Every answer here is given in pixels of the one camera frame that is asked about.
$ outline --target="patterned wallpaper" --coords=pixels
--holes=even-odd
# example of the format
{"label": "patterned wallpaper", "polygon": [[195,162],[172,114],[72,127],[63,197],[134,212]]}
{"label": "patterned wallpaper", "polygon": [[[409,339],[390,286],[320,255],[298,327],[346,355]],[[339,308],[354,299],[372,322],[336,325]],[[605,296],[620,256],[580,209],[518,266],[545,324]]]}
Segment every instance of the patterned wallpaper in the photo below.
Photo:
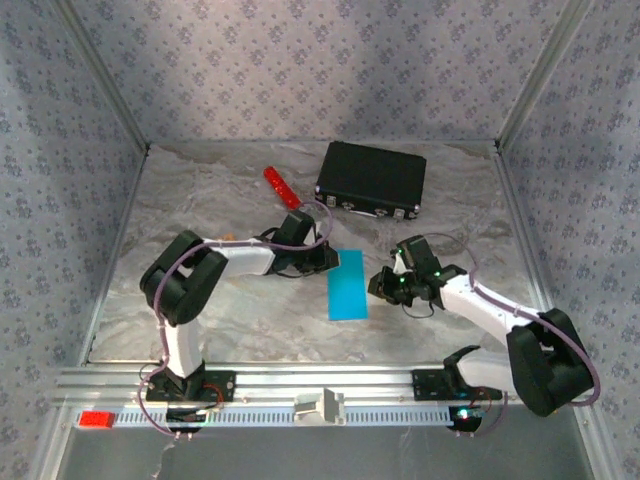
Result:
{"label": "patterned wallpaper", "polygon": [[565,0],[73,0],[152,142],[495,138]]}
{"label": "patterned wallpaper", "polygon": [[597,2],[507,159],[553,294],[604,377],[601,408],[640,478],[640,6]]}
{"label": "patterned wallpaper", "polygon": [[141,156],[46,2],[0,18],[0,478],[23,479]]}

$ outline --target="blue card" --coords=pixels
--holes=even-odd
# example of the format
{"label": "blue card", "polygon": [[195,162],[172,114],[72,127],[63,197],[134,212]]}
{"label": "blue card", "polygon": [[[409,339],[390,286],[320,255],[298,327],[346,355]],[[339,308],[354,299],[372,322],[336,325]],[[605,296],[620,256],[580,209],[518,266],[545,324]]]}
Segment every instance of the blue card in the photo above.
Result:
{"label": "blue card", "polygon": [[338,250],[340,266],[329,270],[329,320],[364,320],[367,292],[361,250]]}

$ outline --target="wire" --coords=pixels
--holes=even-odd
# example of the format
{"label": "wire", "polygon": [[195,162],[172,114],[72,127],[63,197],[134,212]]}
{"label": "wire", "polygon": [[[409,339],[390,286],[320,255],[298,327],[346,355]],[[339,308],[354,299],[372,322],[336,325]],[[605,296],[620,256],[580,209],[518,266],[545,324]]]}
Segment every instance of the wire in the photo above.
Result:
{"label": "wire", "polygon": [[290,252],[303,252],[305,250],[312,250],[320,245],[322,245],[322,243],[324,243],[328,238],[329,238],[329,234],[331,233],[331,231],[333,230],[333,215],[331,214],[331,210],[329,209],[329,207],[327,207],[326,205],[313,200],[312,202],[303,202],[300,207],[303,206],[309,206],[309,205],[316,205],[319,206],[320,208],[322,208],[325,213],[327,214],[327,220],[328,220],[328,225],[327,225],[327,231],[325,232],[324,235],[322,235],[320,237],[319,240],[316,240],[314,243],[312,243],[311,245],[304,245],[301,247],[294,247],[294,246],[290,246],[290,245],[281,245],[281,244],[277,244],[277,243],[272,243],[272,242],[264,242],[264,241],[260,241],[258,239],[256,240],[246,240],[246,241],[224,241],[224,240],[211,240],[211,241],[206,241],[203,242],[199,245],[196,245],[195,247],[187,250],[180,258],[178,258],[178,260],[176,260],[176,262],[171,265],[171,267],[169,267],[169,269],[167,270],[167,273],[164,274],[164,276],[162,277],[162,279],[160,280],[160,283],[158,284],[158,288],[156,290],[155,296],[153,297],[153,311],[156,314],[156,317],[158,319],[158,330],[160,332],[160,343],[162,344],[162,364],[159,365],[157,368],[155,368],[153,371],[151,371],[150,373],[148,373],[144,379],[140,382],[140,385],[138,386],[138,391],[136,393],[136,397],[138,399],[138,405],[140,405],[140,409],[142,410],[143,415],[145,416],[145,418],[151,423],[151,425],[160,433],[164,434],[164,435],[168,435],[171,437],[175,437],[175,433],[171,432],[168,429],[163,428],[158,422],[156,422],[151,415],[149,414],[149,412],[147,411],[146,407],[144,406],[144,402],[142,400],[142,390],[144,389],[144,386],[146,384],[149,383],[149,381],[151,380],[151,378],[154,375],[157,375],[161,372],[163,372],[167,366],[169,365],[169,343],[167,341],[167,333],[166,333],[166,319],[164,317],[164,315],[162,314],[162,312],[160,312],[160,298],[162,296],[162,292],[164,291],[164,288],[167,284],[167,282],[169,281],[169,278],[171,278],[171,276],[175,273],[175,271],[184,263],[184,261],[188,258],[190,258],[191,256],[193,256],[194,253],[202,250],[203,248],[209,248],[209,247],[217,247],[217,248],[233,248],[233,247],[256,247],[256,248],[272,248],[272,249],[278,249],[278,250],[285,250],[285,251],[290,251]]}
{"label": "wire", "polygon": [[474,432],[474,433],[456,432],[456,434],[458,436],[471,437],[471,438],[484,437],[485,435],[490,434],[496,428],[498,428],[500,424],[504,422],[504,419],[507,416],[507,406],[509,404],[508,392],[502,392],[502,397],[503,397],[503,401],[502,401],[502,408],[500,409],[500,414],[498,415],[498,418],[496,418],[496,420],[491,425],[489,425],[487,428],[483,430],[480,430],[479,432]]}
{"label": "wire", "polygon": [[598,398],[600,397],[600,393],[602,391],[602,387],[601,387],[600,376],[598,375],[598,371],[596,370],[595,365],[593,364],[593,362],[591,361],[591,359],[589,358],[587,353],[582,348],[580,348],[580,346],[576,342],[574,342],[571,339],[571,337],[569,337],[566,333],[564,333],[562,330],[557,328],[552,323],[550,323],[547,320],[544,320],[543,318],[540,318],[540,317],[538,317],[536,315],[533,315],[533,314],[531,314],[531,313],[529,313],[527,311],[518,310],[517,308],[514,308],[511,305],[508,305],[508,304],[502,302],[501,300],[498,300],[498,299],[492,297],[487,292],[482,290],[480,288],[480,286],[477,284],[476,280],[475,280],[475,275],[476,275],[478,269],[480,268],[480,264],[478,263],[478,260],[477,260],[476,256],[473,254],[473,252],[471,251],[471,249],[467,245],[462,243],[460,240],[458,240],[454,236],[448,235],[446,233],[427,233],[427,234],[425,234],[425,236],[428,236],[428,235],[439,235],[439,236],[442,236],[442,237],[447,237],[447,238],[453,240],[454,242],[456,242],[458,245],[462,246],[462,248],[464,248],[467,251],[467,253],[471,257],[471,260],[473,261],[473,268],[469,271],[469,283],[471,285],[471,290],[474,291],[480,298],[482,298],[483,300],[486,300],[487,302],[489,302],[494,307],[498,307],[500,310],[502,310],[502,311],[504,311],[506,313],[509,313],[510,315],[514,315],[516,317],[520,316],[520,317],[526,318],[527,320],[530,320],[532,322],[539,323],[544,328],[546,328],[547,330],[549,330],[550,332],[555,334],[557,337],[559,337],[565,344],[567,344],[567,346],[569,348],[571,348],[571,350],[573,350],[576,353],[576,355],[578,355],[580,360],[582,360],[582,362],[587,367],[587,370],[589,371],[589,374],[591,375],[591,379],[593,380],[593,392],[592,392],[591,396],[589,398],[587,398],[586,400],[577,401],[577,402],[569,402],[568,404],[573,406],[573,407],[588,407],[589,405],[593,405],[598,400]]}
{"label": "wire", "polygon": [[413,314],[407,312],[407,306],[404,303],[402,304],[402,311],[405,313],[405,315],[407,315],[408,317],[411,317],[411,318],[415,318],[416,320],[422,320],[424,318],[433,317],[436,312],[433,310],[433,305],[431,305],[431,302],[429,302],[429,308],[431,309],[431,313],[429,313],[428,315],[413,315]]}

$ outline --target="red block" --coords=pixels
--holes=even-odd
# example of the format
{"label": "red block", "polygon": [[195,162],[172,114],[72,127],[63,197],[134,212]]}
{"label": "red block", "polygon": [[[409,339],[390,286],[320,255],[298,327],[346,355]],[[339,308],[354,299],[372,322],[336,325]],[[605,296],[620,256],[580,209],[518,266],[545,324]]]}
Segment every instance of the red block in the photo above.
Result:
{"label": "red block", "polygon": [[295,210],[302,203],[293,190],[287,185],[287,182],[280,176],[278,171],[273,167],[264,169],[264,178],[271,184],[276,193],[280,196],[287,208]]}
{"label": "red block", "polygon": [[80,416],[78,425],[85,428],[111,428],[116,419],[113,412],[85,411]]}

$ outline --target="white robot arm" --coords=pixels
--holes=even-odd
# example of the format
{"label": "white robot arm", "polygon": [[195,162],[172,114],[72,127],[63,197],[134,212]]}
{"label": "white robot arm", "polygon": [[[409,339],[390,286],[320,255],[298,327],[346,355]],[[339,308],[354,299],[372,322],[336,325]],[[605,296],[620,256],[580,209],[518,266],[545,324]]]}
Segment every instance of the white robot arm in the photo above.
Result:
{"label": "white robot arm", "polygon": [[489,387],[517,393],[530,410],[547,416],[594,387],[593,366],[561,310],[541,313],[518,305],[460,267],[443,268],[421,235],[398,243],[391,255],[394,268],[383,267],[371,279],[370,294],[409,307],[420,298],[469,319],[507,348],[508,353],[492,353],[471,346],[446,359],[452,390]]}
{"label": "white robot arm", "polygon": [[[208,240],[186,230],[145,272],[140,289],[150,307],[154,308],[158,290],[165,282],[158,302],[159,312],[166,319],[168,350],[168,363],[162,374],[174,384],[178,397],[194,399],[202,388],[205,368],[197,316],[218,281],[239,275],[282,274],[288,267],[294,267],[302,276],[337,267],[338,254],[322,240],[320,229],[311,216],[294,210],[281,227],[245,241]],[[175,271],[164,279],[169,270]]]}

